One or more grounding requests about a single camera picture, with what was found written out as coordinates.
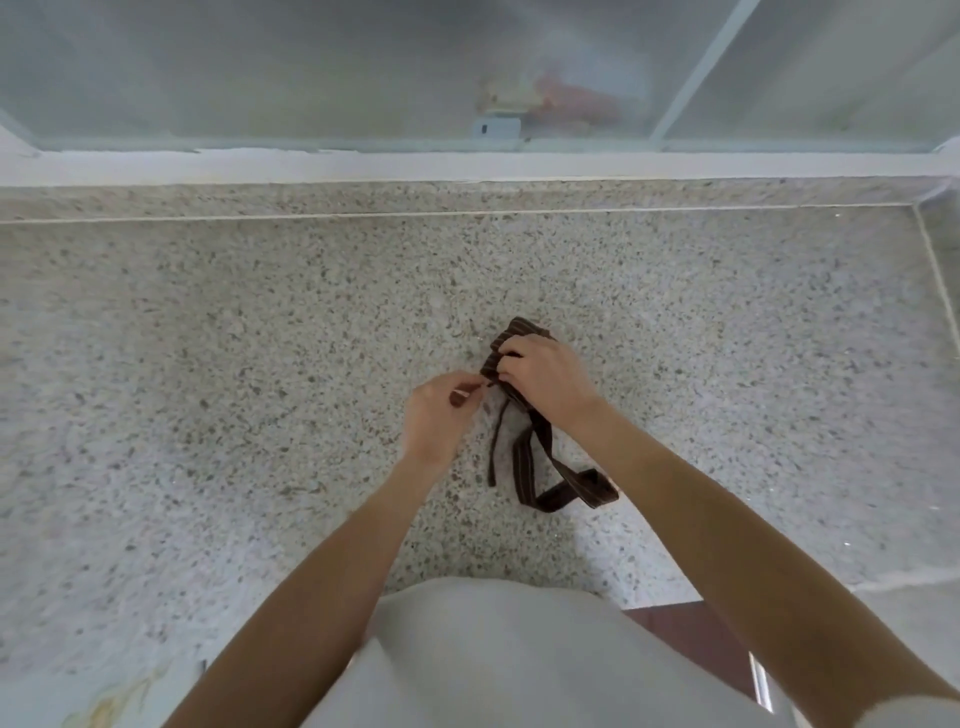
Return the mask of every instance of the brown striped fabric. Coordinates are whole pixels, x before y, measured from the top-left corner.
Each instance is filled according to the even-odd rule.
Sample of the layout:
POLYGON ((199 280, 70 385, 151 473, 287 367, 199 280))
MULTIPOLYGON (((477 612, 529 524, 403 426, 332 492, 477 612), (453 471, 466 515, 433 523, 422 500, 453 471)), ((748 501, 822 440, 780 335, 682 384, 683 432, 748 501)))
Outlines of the brown striped fabric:
POLYGON ((575 498, 581 499, 590 508, 596 508, 605 503, 611 503, 619 498, 619 493, 611 485, 610 481, 594 468, 577 473, 564 463, 553 456, 553 427, 547 422, 546 418, 531 406, 523 395, 514 387, 499 379, 496 371, 496 365, 504 354, 500 353, 500 345, 511 336, 525 336, 530 333, 536 333, 540 336, 550 337, 550 332, 545 328, 540 328, 526 319, 520 317, 514 318, 510 325, 497 336, 490 344, 493 353, 484 362, 480 369, 480 374, 485 376, 491 382, 499 384, 507 395, 507 399, 500 408, 500 414, 496 419, 496 427, 493 430, 493 441, 490 445, 490 459, 487 466, 487 481, 491 487, 496 485, 496 472, 493 468, 493 453, 496 449, 496 441, 500 435, 500 426, 503 424, 503 414, 507 411, 512 401, 518 407, 523 409, 530 416, 530 426, 523 430, 514 440, 513 458, 514 458, 514 485, 516 486, 516 497, 523 505, 529 505, 543 513, 553 513, 559 511, 565 505, 575 498), (534 473, 534 453, 532 438, 537 435, 540 445, 546 456, 553 463, 553 467, 561 475, 563 480, 552 488, 537 495, 536 479, 534 473))

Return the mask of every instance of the left hand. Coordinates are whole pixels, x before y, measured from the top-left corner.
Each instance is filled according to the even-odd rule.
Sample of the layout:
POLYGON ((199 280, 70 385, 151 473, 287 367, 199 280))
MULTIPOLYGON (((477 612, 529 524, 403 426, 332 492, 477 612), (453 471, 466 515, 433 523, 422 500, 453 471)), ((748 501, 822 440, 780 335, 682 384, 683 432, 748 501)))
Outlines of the left hand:
POLYGON ((487 393, 487 384, 478 374, 451 372, 417 387, 404 415, 403 459, 436 471, 436 476, 445 472, 487 393))

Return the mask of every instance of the white clothing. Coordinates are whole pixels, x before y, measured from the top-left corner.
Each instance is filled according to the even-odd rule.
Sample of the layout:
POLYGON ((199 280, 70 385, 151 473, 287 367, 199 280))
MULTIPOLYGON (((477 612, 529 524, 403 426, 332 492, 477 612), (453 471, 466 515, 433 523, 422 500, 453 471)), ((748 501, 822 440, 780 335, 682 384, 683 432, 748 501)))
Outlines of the white clothing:
MULTIPOLYGON (((371 637, 302 728, 792 725, 596 596, 437 579, 381 600, 371 637)), ((960 726, 960 703, 895 700, 857 728, 960 726)))

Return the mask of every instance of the glass panel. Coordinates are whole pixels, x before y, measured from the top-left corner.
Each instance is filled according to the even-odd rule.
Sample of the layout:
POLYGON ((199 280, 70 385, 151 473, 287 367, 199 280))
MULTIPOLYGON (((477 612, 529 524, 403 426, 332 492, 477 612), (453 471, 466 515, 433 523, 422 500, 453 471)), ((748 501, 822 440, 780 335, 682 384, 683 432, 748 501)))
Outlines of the glass panel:
POLYGON ((668 148, 927 151, 960 133, 960 2, 762 0, 668 148))
POLYGON ((51 149, 642 148, 736 5, 4 0, 0 108, 51 149))

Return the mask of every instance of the forearm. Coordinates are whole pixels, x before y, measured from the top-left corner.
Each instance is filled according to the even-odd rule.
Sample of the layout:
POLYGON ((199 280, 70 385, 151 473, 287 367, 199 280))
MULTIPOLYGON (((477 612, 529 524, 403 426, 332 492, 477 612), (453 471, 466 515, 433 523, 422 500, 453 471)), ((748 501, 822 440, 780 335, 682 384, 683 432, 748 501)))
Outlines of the forearm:
POLYGON ((267 598, 166 728, 299 726, 360 646, 400 544, 438 475, 401 460, 267 598))
POLYGON ((816 562, 609 405, 569 429, 814 724, 849 726, 898 694, 956 697, 816 562))

